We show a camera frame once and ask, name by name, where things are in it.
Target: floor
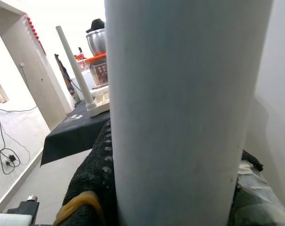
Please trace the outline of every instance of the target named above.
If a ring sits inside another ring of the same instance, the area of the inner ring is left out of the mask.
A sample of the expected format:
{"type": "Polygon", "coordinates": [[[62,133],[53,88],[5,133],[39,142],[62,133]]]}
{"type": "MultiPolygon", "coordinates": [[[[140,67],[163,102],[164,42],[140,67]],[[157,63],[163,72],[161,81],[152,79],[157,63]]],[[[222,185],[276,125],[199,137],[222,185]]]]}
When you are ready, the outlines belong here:
{"type": "Polygon", "coordinates": [[[40,202],[36,224],[52,225],[72,176],[90,151],[74,154],[41,167],[41,163],[38,163],[3,212],[18,207],[21,201],[26,201],[27,197],[33,194],[40,202]]]}

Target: stainless steel bowl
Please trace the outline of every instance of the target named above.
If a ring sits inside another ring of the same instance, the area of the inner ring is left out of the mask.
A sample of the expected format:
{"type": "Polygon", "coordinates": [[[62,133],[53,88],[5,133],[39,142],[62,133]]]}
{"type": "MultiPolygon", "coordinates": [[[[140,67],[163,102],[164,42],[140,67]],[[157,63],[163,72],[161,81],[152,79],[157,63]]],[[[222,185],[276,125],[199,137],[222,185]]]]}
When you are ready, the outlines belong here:
{"type": "Polygon", "coordinates": [[[86,37],[90,50],[94,56],[106,52],[105,28],[89,32],[86,37]]]}

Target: baseboard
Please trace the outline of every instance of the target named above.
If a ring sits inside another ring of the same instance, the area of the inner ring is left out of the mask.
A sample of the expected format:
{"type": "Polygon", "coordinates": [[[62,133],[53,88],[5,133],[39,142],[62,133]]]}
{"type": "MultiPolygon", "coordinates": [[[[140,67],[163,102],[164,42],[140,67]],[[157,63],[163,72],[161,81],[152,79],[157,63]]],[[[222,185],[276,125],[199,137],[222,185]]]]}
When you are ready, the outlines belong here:
{"type": "Polygon", "coordinates": [[[13,183],[10,189],[3,195],[0,199],[0,212],[3,212],[5,207],[9,204],[10,200],[14,197],[19,188],[23,185],[25,180],[28,178],[29,174],[36,167],[36,165],[42,159],[43,148],[39,151],[39,153],[35,156],[35,158],[30,162],[30,164],[26,167],[26,169],[21,173],[18,179],[13,183]]]}

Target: white pvc pipe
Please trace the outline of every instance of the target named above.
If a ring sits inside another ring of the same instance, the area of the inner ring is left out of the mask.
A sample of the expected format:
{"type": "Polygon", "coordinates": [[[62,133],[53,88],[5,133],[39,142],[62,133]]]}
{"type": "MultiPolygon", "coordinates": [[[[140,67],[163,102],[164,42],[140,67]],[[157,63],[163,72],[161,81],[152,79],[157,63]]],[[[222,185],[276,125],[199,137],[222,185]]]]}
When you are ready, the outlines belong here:
{"type": "Polygon", "coordinates": [[[74,58],[74,55],[70,49],[70,46],[67,42],[67,39],[64,35],[64,32],[62,30],[62,27],[61,26],[56,26],[56,29],[57,29],[57,33],[61,39],[61,42],[64,46],[64,49],[65,49],[65,52],[67,54],[67,57],[69,59],[69,62],[71,64],[71,67],[74,71],[74,75],[76,77],[76,80],[81,88],[81,92],[82,92],[82,95],[84,96],[85,98],[85,101],[86,101],[86,107],[87,107],[87,111],[90,111],[94,108],[96,108],[96,104],[94,103],[93,101],[93,98],[92,98],[92,95],[90,94],[90,91],[89,91],[89,88],[88,88],[88,85],[87,83],[85,82],[84,80],[84,77],[76,63],[76,60],[74,58]]]}
{"type": "Polygon", "coordinates": [[[270,0],[106,0],[121,225],[225,226],[270,0]]]}

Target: black table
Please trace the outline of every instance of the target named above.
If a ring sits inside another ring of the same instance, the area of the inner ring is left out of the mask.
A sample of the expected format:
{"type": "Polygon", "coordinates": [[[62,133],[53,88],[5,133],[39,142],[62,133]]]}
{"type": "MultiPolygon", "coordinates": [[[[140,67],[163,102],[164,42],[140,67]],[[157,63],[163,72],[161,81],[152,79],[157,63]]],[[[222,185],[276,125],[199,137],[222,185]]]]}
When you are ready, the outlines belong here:
{"type": "Polygon", "coordinates": [[[109,111],[90,117],[86,102],[82,101],[46,136],[41,165],[91,149],[109,119],[109,111]]]}

